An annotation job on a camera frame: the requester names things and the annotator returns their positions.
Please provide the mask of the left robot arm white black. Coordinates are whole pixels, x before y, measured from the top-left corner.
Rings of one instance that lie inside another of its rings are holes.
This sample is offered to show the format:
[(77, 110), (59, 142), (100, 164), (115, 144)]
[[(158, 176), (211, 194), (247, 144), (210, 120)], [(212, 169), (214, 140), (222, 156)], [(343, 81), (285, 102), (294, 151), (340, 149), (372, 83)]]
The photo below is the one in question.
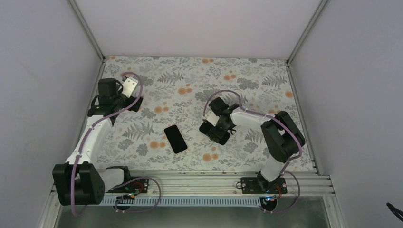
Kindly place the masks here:
[(98, 81), (98, 95), (87, 112), (86, 127), (77, 146), (66, 161), (56, 164), (52, 171), (61, 205), (98, 205), (113, 187), (120, 192), (131, 189), (132, 179), (127, 168), (110, 167), (98, 172), (95, 162), (118, 115), (139, 110), (143, 99), (140, 95), (134, 96), (137, 88), (142, 89), (142, 83), (133, 77), (123, 82), (114, 78)]

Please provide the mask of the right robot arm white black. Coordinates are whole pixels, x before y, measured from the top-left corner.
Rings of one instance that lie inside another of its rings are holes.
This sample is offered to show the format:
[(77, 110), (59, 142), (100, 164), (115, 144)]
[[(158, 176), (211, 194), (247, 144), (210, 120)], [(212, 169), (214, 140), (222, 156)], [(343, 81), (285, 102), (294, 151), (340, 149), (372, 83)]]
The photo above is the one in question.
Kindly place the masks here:
[(289, 162), (301, 154), (306, 143), (290, 115), (285, 111), (262, 114), (239, 104), (229, 106), (220, 97), (212, 100), (208, 107), (211, 111), (203, 115), (199, 130), (215, 143), (224, 145), (237, 126), (262, 132), (269, 158), (257, 174), (257, 186), (260, 192), (270, 193)]

